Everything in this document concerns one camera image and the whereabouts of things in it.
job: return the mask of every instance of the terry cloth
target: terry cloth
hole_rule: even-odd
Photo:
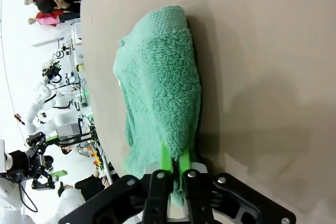
[[[127,109],[125,171],[141,178],[147,165],[159,162],[162,142],[174,159],[187,146],[192,157],[201,85],[183,8],[167,6],[141,18],[121,39],[113,72]],[[173,196],[180,205],[177,189]]]

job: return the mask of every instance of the hand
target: hand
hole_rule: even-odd
[[[105,177],[102,179],[101,183],[104,185],[105,189],[110,186],[109,181]]]
[[[64,0],[54,0],[57,4],[58,9],[67,9],[70,4],[66,3]]]
[[[99,171],[98,171],[98,168],[96,167],[96,170],[95,172],[93,173],[93,176],[98,178],[99,177]]]

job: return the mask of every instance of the dark hair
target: dark hair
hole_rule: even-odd
[[[57,6],[54,0],[40,0],[37,2],[37,8],[44,14],[52,13]]]
[[[61,150],[62,150],[62,153],[63,153],[64,155],[68,155],[68,154],[72,151],[72,150],[70,150],[70,152],[69,152],[69,151],[63,149],[62,147],[61,147]]]

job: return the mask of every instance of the red shirt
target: red shirt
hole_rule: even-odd
[[[36,18],[53,18],[56,19],[57,16],[63,15],[63,11],[62,10],[56,10],[54,9],[52,13],[48,13],[48,14],[44,14],[42,12],[38,12],[36,15]]]

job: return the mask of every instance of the cable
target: cable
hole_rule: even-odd
[[[10,181],[10,182],[12,182],[12,183],[18,184],[18,186],[19,186],[19,195],[20,195],[20,200],[21,200],[22,204],[23,204],[27,209],[29,209],[29,210],[32,211],[32,212],[38,212],[37,207],[35,206],[35,204],[34,204],[34,202],[32,201],[32,199],[29,197],[29,195],[26,193],[25,189],[24,189],[23,186],[21,185],[21,182],[17,182],[17,181],[14,181],[14,180],[12,180],[12,179],[6,178],[6,177],[4,177],[4,176],[1,175],[1,174],[0,174],[0,177],[1,177],[1,178],[4,178],[4,179],[6,179],[6,180],[8,180],[8,181]],[[33,206],[35,207],[35,210],[32,210],[32,209],[31,209],[30,207],[28,207],[28,206],[26,205],[26,203],[24,202],[24,200],[23,200],[23,196],[22,196],[22,190],[23,190],[24,194],[28,197],[28,199],[30,200],[30,202],[33,204]]]
[[[50,98],[48,98],[47,100],[45,100],[45,102],[44,102],[44,103],[51,101],[53,98],[55,98],[55,97],[56,97],[56,94],[57,94],[57,93],[55,93],[55,94],[54,94],[52,97],[50,97]]]
[[[65,53],[63,51],[57,51],[55,54],[52,54],[52,56],[56,56],[57,59],[62,59],[64,58]]]
[[[0,6],[3,6],[3,0],[0,0]],[[2,8],[0,8],[0,41],[1,41],[1,54],[2,54],[2,62],[3,62],[3,65],[4,65],[4,72],[5,72],[5,80],[6,80],[6,84],[7,84],[7,89],[8,89],[8,94],[9,94],[9,99],[10,99],[10,103],[12,105],[12,114],[16,114],[15,113],[15,108],[14,108],[14,102],[13,102],[13,97],[12,97],[12,93],[11,93],[11,89],[9,88],[9,82],[8,82],[8,71],[7,71],[7,67],[6,67],[6,61],[5,61],[5,54],[4,54],[4,43],[3,43],[3,38],[4,38],[4,34],[3,34],[3,22],[2,22]],[[23,132],[22,132],[22,129],[19,125],[19,122],[17,121],[17,127],[20,131],[20,134],[21,134],[21,137],[22,137],[22,140],[23,140],[23,143],[24,145],[26,146],[26,139],[24,138],[23,136]]]
[[[27,196],[27,198],[30,200],[30,202],[33,204],[33,206],[35,207],[35,210],[32,210],[30,207],[27,206],[27,204],[24,202],[23,197],[22,197],[22,191],[25,193],[25,195]],[[26,193],[25,189],[23,188],[23,186],[21,185],[21,183],[19,184],[19,194],[20,194],[20,200],[22,202],[22,204],[28,208],[30,211],[32,212],[38,212],[37,207],[35,206],[34,202],[32,201],[32,199],[29,197],[29,195]]]
[[[10,182],[12,182],[12,183],[19,184],[19,182],[15,181],[15,180],[12,180],[12,179],[10,179],[10,178],[6,178],[6,177],[4,177],[4,176],[2,176],[2,175],[0,175],[0,177],[1,177],[1,178],[4,178],[4,179],[6,179],[6,180],[8,180],[8,181],[10,181]]]
[[[69,102],[69,105],[68,106],[65,106],[65,107],[53,107],[54,109],[59,109],[59,110],[65,110],[67,108],[69,108],[71,105],[71,101]]]
[[[53,83],[60,83],[61,80],[62,80],[62,76],[60,74],[57,74],[56,76],[59,77],[59,80],[58,81],[53,81]]]
[[[55,85],[54,85],[54,89],[51,89],[51,91],[52,90],[55,90],[55,89],[60,89],[60,88],[64,88],[64,87],[66,87],[66,86],[69,86],[69,85],[80,85],[80,82],[77,82],[77,83],[69,83],[69,84],[64,84],[64,85],[62,85],[62,86],[59,86],[59,87],[55,87]]]
[[[54,88],[53,88],[53,89],[51,89],[51,91],[52,91],[52,90],[56,90],[56,94],[57,94],[57,89],[59,89],[60,87],[56,88],[56,86],[55,86],[54,84],[52,84],[52,83],[48,83],[48,84],[50,84],[50,85],[53,85],[53,86],[54,86]]]

